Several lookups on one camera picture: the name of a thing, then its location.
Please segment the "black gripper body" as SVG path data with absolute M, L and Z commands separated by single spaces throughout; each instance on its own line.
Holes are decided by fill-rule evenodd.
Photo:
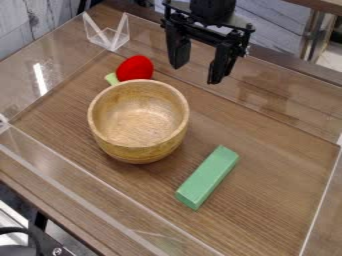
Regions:
M 237 56 L 245 55 L 256 28 L 235 14 L 235 2 L 162 2 L 162 6 L 162 22 L 208 45 L 229 43 Z

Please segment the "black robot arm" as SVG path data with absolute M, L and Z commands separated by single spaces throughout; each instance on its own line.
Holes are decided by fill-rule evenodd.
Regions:
M 229 75 L 236 59 L 248 51 L 255 26 L 235 14 L 236 0 L 162 0 L 161 28 L 165 32 L 168 61 L 174 69 L 189 61 L 191 40 L 215 48 L 208 67 L 208 84 Z

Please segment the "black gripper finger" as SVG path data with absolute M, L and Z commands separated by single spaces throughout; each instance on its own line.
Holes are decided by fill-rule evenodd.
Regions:
M 189 60 L 191 41 L 188 36 L 173 25 L 165 26 L 165 41 L 169 64 L 174 69 L 182 67 Z
M 216 47 L 215 57 L 209 63 L 208 69 L 208 84 L 219 84 L 221 79 L 229 75 L 236 62 L 236 50 L 228 43 L 221 43 Z

